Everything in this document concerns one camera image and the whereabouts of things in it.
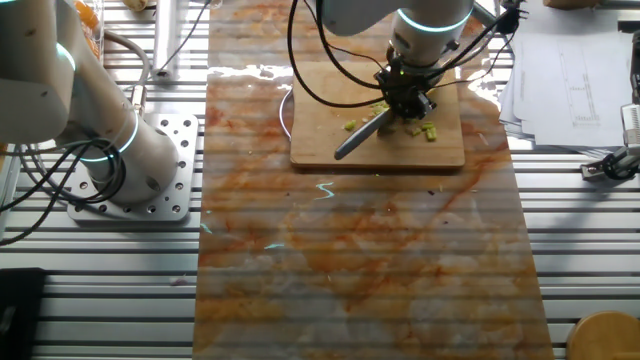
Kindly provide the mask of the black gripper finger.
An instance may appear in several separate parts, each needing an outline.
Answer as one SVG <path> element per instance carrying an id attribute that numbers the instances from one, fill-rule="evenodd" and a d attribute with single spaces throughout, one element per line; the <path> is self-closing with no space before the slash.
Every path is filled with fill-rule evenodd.
<path id="1" fill-rule="evenodd" d="M 424 118 L 427 114 L 437 108 L 437 104 L 429 99 L 424 93 L 419 93 L 417 95 L 415 105 L 417 118 Z"/>
<path id="2" fill-rule="evenodd" d="M 396 117 L 403 119 L 415 119 L 418 115 L 418 107 L 414 104 L 414 101 L 402 100 L 396 98 L 389 98 L 387 100 L 389 109 Z"/>

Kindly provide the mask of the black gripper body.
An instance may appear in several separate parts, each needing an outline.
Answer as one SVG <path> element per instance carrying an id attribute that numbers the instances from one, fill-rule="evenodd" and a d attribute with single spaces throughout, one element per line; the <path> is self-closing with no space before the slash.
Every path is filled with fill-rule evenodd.
<path id="1" fill-rule="evenodd" d="M 415 88 L 418 91 L 429 91 L 434 86 L 434 72 L 418 69 L 404 63 L 402 59 L 392 59 L 379 70 L 374 79 L 387 103 L 403 102 L 406 92 Z"/>

